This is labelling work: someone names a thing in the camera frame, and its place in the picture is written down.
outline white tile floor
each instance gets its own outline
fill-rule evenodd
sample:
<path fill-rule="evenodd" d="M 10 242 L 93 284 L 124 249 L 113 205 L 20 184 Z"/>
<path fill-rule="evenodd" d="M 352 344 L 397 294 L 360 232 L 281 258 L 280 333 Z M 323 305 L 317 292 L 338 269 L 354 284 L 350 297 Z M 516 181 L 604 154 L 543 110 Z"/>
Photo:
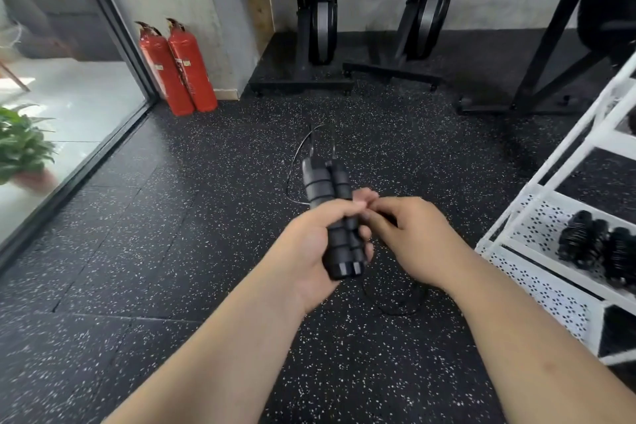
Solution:
<path fill-rule="evenodd" d="M 39 126 L 52 131 L 45 134 L 57 154 L 49 168 L 60 183 L 144 101 L 124 62 L 22 59 L 8 66 L 31 92 L 0 79 L 0 105 L 33 103 L 23 114 L 54 118 Z M 11 183 L 0 186 L 0 243 L 45 199 Z"/>

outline black metal frame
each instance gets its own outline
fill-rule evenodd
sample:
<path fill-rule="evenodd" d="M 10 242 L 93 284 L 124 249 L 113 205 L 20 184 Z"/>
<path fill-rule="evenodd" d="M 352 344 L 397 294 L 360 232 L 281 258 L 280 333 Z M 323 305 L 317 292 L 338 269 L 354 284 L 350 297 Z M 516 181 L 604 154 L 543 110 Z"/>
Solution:
<path fill-rule="evenodd" d="M 296 41 L 296 63 L 291 80 L 266 80 L 249 83 L 251 90 L 261 94 L 264 90 L 282 90 L 299 92 L 306 89 L 335 89 L 345 92 L 353 89 L 353 82 L 348 79 L 312 80 L 311 62 L 309 60 L 309 39 L 312 24 L 314 0 L 297 0 L 298 26 Z"/>
<path fill-rule="evenodd" d="M 431 90 L 435 90 L 441 83 L 442 78 L 428 74 L 412 72 L 402 68 L 406 62 L 406 44 L 413 24 L 417 19 L 417 14 L 422 0 L 407 0 L 406 7 L 402 13 L 399 26 L 397 27 L 396 40 L 391 51 L 391 58 L 387 65 L 366 64 L 347 61 L 342 65 L 342 72 L 346 77 L 351 77 L 352 72 L 366 72 L 368 74 L 382 77 L 414 80 L 431 84 Z"/>
<path fill-rule="evenodd" d="M 553 79 L 552 82 L 537 91 L 539 79 L 541 79 L 541 75 L 545 71 L 548 61 L 555 51 L 557 43 L 561 39 L 578 2 L 579 0 L 560 0 L 558 3 L 550 25 L 544 32 L 539 47 L 511 103 L 488 104 L 472 101 L 470 98 L 462 98 L 457 112 L 463 115 L 565 115 L 585 112 L 589 107 L 589 101 L 578 101 L 570 98 L 550 101 L 548 98 L 598 64 L 607 54 L 589 52 Z"/>
<path fill-rule="evenodd" d="M 28 246 L 41 228 L 75 195 L 85 179 L 91 176 L 103 160 L 145 120 L 148 111 L 162 100 L 146 64 L 137 50 L 137 45 L 114 2 L 112 0 L 94 0 L 94 2 L 100 8 L 99 13 L 103 17 L 107 31 L 131 69 L 131 73 L 146 100 L 127 119 L 122 121 L 119 127 L 109 134 L 91 155 L 8 238 L 0 243 L 0 273 L 15 261 L 19 253 Z"/>

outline jump rope handle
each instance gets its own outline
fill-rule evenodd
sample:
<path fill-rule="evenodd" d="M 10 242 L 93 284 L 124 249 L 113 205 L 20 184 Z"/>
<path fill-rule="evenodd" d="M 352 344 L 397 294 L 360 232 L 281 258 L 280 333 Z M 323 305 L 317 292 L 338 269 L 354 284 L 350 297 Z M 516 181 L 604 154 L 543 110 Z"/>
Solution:
<path fill-rule="evenodd" d="M 303 160 L 303 184 L 310 208 L 332 199 L 351 200 L 349 176 L 344 164 L 320 156 Z M 357 217 L 346 217 L 330 225 L 329 243 L 322 256 L 322 264 L 332 280 L 360 276 L 366 266 L 364 242 L 358 233 Z"/>

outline person's left arm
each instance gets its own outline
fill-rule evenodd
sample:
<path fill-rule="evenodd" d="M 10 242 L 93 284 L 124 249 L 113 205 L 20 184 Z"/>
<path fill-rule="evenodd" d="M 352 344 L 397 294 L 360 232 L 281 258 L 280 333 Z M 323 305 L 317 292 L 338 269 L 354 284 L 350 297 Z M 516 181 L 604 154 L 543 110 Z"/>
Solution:
<path fill-rule="evenodd" d="M 377 199 L 334 200 L 285 228 L 260 263 L 105 424 L 255 423 L 304 316 L 336 289 L 322 266 L 326 227 Z M 361 227 L 369 240 L 371 231 Z M 371 243 L 365 251 L 373 256 Z"/>

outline speckled floor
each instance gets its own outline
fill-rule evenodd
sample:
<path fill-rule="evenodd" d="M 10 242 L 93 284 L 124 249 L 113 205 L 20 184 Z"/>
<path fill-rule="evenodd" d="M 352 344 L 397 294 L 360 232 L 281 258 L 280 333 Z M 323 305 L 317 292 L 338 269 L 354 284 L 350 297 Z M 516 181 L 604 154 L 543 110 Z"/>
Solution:
<path fill-rule="evenodd" d="M 444 33 L 420 66 L 463 90 L 510 93 L 538 36 Z M 286 42 L 277 35 L 257 75 L 289 70 Z M 337 63 L 366 59 L 362 42 L 344 34 Z M 566 43 L 565 54 L 580 50 Z M 601 67 L 569 91 L 594 97 L 607 76 Z M 282 182 L 307 116 L 336 118 L 357 186 L 433 201 L 471 244 L 574 123 L 458 117 L 453 90 L 356 79 L 348 98 L 246 92 L 183 119 L 156 107 L 0 278 L 0 422 L 99 422 L 178 348 L 302 210 L 282 197 Z M 595 155 L 564 191 L 633 218 L 635 171 Z M 407 282 L 380 250 L 365 285 L 390 302 Z M 347 282 L 303 323 L 261 421 L 504 419 L 445 294 L 431 291 L 415 316 L 390 317 Z"/>

